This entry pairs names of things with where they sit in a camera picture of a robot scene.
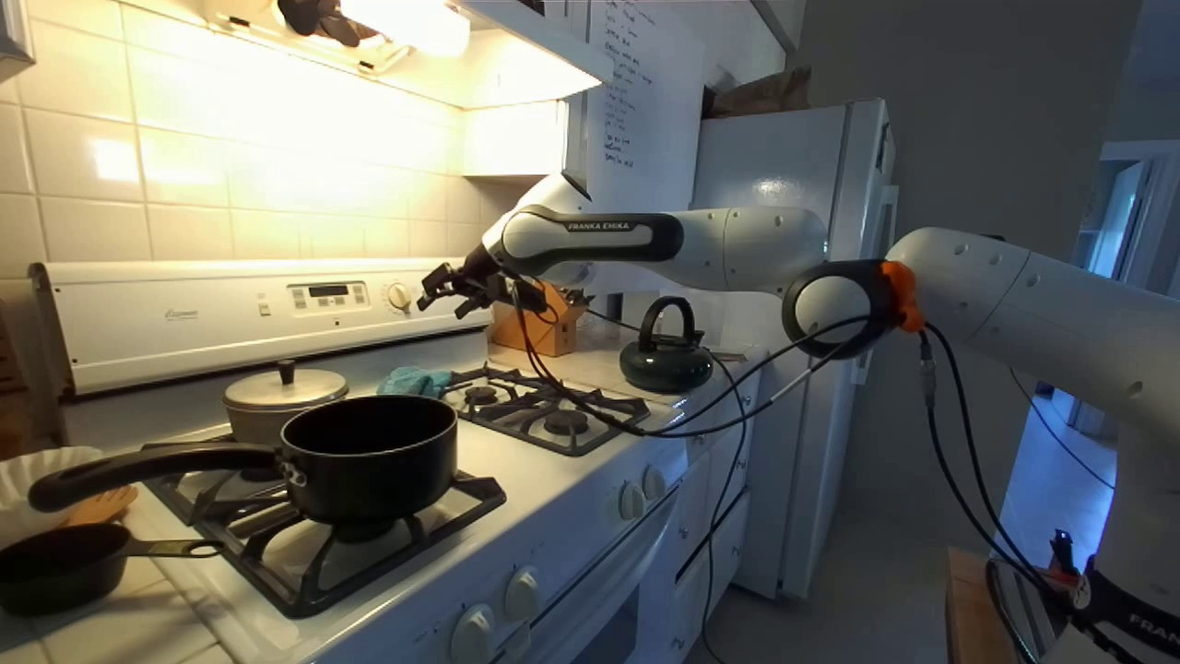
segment white countertop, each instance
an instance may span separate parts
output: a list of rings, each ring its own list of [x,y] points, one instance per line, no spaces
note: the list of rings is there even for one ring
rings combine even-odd
[[[706,386],[688,395],[638,390],[623,380],[618,369],[618,351],[631,340],[630,331],[622,336],[584,335],[577,353],[544,362],[559,377],[687,412],[728,386],[725,374],[715,372]],[[745,363],[727,363],[735,377],[766,356],[753,347],[714,350],[746,357]],[[496,364],[531,372],[522,351],[492,346],[489,359]],[[146,489],[140,489],[142,497]],[[133,504],[130,514],[133,517],[136,511]],[[118,589],[86,606],[35,619],[0,613],[0,664],[231,663],[214,633],[151,559],[129,559]]]

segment pot lid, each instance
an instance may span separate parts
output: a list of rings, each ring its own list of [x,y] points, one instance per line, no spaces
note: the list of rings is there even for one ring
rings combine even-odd
[[[284,360],[276,372],[242,379],[225,389],[222,401],[241,410],[290,410],[334,402],[348,394],[348,382],[335,372],[301,369]]]

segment digital display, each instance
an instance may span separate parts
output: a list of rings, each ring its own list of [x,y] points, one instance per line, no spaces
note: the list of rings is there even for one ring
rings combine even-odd
[[[348,285],[333,283],[332,285],[308,285],[307,294],[313,297],[330,297],[334,295],[347,295]]]

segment oven door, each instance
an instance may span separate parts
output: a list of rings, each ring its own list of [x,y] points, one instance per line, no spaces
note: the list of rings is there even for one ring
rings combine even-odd
[[[523,652],[497,662],[647,664],[649,653],[667,651],[676,572],[674,547],[661,544],[676,489],[533,622]]]

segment franka emika robot arm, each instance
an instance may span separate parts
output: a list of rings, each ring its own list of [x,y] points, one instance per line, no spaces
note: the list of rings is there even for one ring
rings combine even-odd
[[[1180,663],[1180,301],[1112,281],[999,239],[955,230],[910,232],[885,259],[825,262],[827,230],[798,208],[582,213],[590,197],[551,175],[484,234],[463,265],[427,276],[419,308],[463,295],[458,315],[512,302],[545,310],[536,276],[591,281],[596,262],[637,263],[708,290],[782,298],[805,353],[854,357],[923,317],[952,343],[1025,372],[1119,419],[1119,485],[1093,570],[1075,600],[1138,660]],[[1116,659],[1070,627],[1044,662]]]

